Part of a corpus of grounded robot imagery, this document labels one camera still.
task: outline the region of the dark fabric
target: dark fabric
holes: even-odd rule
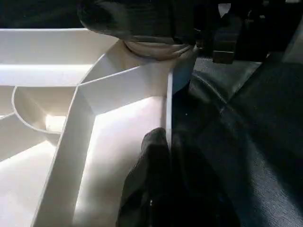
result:
[[[148,133],[142,155],[126,178],[118,227],[240,226],[213,169],[190,137]]]
[[[1,0],[0,28],[78,28],[78,0]]]
[[[227,102],[198,68],[175,96],[175,131],[199,146],[242,226],[303,226],[303,66],[266,63]]]

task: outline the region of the compartment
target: compartment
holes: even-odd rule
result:
[[[74,90],[74,87],[16,87],[13,107],[29,127],[61,133]]]
[[[0,223],[30,226],[59,136],[31,129],[13,113],[0,119],[0,135]]]
[[[170,126],[167,97],[175,76],[176,86],[188,82],[192,60],[151,62],[77,87],[34,227],[114,226],[142,139]]]
[[[0,119],[14,112],[11,105],[13,90],[14,87],[12,86],[0,87]]]
[[[117,38],[87,29],[0,29],[0,85],[75,86]]]

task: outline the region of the white plastic tray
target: white plastic tray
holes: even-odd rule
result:
[[[0,226],[110,227],[150,130],[195,62],[86,29],[0,30]]]

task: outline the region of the white molded plastic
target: white molded plastic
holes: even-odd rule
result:
[[[144,59],[86,29],[0,30],[0,45],[0,226],[114,226],[144,135],[170,144],[195,52]]]

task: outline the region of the dark object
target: dark object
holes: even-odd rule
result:
[[[163,129],[145,136],[142,155],[125,181],[116,226],[239,226],[217,176],[193,141],[183,133],[173,141],[169,152]]]
[[[225,16],[220,4],[230,3]],[[214,62],[264,61],[283,52],[302,17],[302,3],[280,0],[82,0],[88,29],[125,41],[197,44]]]
[[[227,96],[200,64],[174,97],[174,131],[197,144],[242,226],[303,226],[303,65],[265,62]]]

